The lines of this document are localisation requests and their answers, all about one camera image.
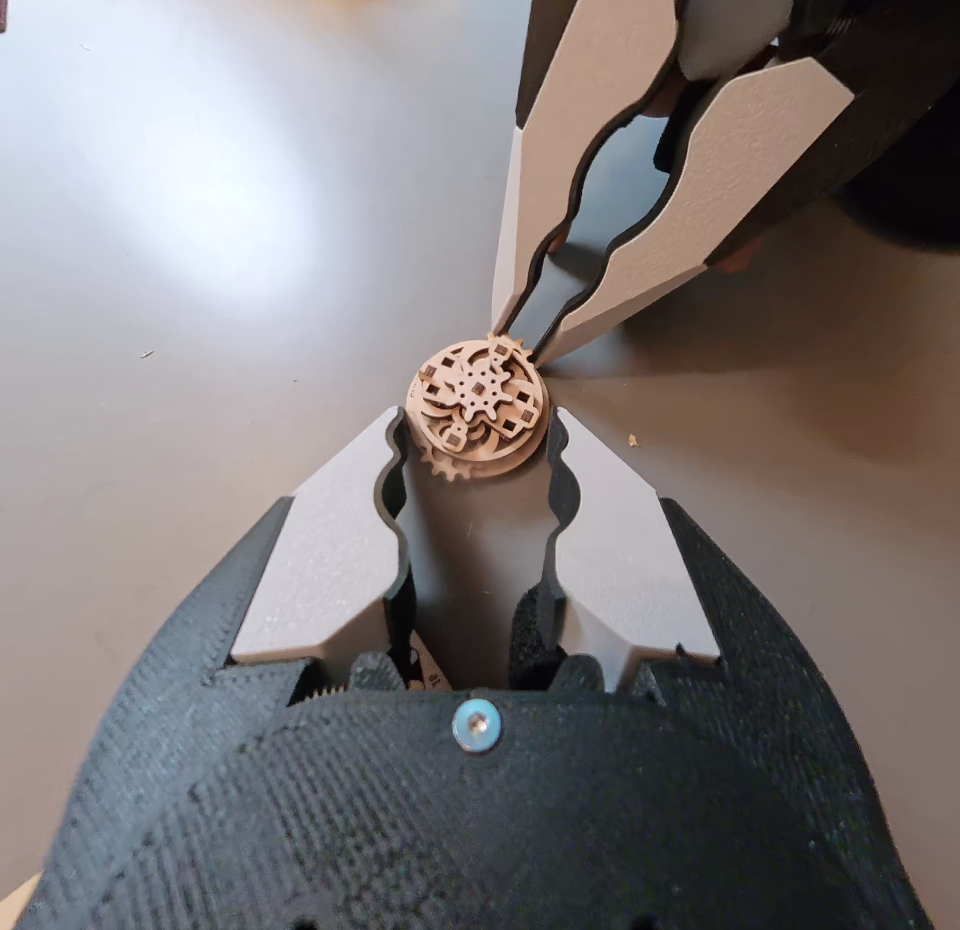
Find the wooden puzzle part sheet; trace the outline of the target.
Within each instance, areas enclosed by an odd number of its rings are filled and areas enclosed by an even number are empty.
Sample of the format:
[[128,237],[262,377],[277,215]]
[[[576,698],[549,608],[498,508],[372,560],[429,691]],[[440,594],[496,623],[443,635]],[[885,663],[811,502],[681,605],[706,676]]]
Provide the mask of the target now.
[[434,656],[416,631],[410,634],[411,677],[408,689],[449,692],[452,687]]

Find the grey desk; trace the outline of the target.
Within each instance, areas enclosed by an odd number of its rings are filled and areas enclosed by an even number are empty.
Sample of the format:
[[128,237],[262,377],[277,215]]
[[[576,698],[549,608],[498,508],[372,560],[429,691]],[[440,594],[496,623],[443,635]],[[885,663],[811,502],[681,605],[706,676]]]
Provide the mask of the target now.
[[[10,0],[3,897],[177,604],[489,330],[529,4]],[[825,200],[548,375],[795,630],[958,928],[958,256]]]

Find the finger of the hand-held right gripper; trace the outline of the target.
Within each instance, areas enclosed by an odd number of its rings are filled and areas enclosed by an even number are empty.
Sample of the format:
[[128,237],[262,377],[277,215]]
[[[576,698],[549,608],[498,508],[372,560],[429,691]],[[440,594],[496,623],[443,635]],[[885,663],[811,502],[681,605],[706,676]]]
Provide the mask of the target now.
[[589,296],[536,348],[535,363],[581,348],[702,273],[708,257],[854,96],[811,57],[726,83],[694,124],[663,208],[609,253]]
[[631,119],[669,60],[675,0],[532,0],[491,294],[506,331],[546,249],[579,208],[603,137]]

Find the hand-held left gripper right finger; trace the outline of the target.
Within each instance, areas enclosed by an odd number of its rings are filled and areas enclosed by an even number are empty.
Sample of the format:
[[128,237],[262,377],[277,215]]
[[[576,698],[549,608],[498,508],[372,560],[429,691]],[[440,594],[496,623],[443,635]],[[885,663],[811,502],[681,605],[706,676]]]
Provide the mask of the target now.
[[665,509],[642,477],[564,408],[551,409],[548,505],[558,526],[541,576],[541,638],[593,658],[615,692],[648,660],[721,649]]

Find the wooden gear model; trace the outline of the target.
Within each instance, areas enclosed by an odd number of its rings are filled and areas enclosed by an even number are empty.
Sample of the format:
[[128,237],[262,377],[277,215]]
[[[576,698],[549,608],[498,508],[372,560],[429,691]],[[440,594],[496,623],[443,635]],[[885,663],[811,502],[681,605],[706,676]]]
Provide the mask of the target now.
[[487,479],[517,469],[541,446],[549,393],[521,339],[489,334],[426,360],[405,415],[433,475],[450,483]]

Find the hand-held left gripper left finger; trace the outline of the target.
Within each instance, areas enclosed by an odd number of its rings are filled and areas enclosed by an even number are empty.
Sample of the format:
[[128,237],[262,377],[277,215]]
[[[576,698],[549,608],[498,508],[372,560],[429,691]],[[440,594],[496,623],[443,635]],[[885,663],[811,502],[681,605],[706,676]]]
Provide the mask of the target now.
[[239,663],[365,652],[407,665],[412,631],[401,407],[390,407],[295,492],[231,655]]

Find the person's right hand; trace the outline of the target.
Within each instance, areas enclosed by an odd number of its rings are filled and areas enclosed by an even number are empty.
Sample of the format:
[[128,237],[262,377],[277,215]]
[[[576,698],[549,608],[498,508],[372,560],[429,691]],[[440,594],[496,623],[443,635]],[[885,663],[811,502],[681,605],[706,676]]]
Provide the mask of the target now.
[[743,273],[761,249],[765,235],[760,235],[739,247],[721,260],[710,264],[710,268],[723,275]]

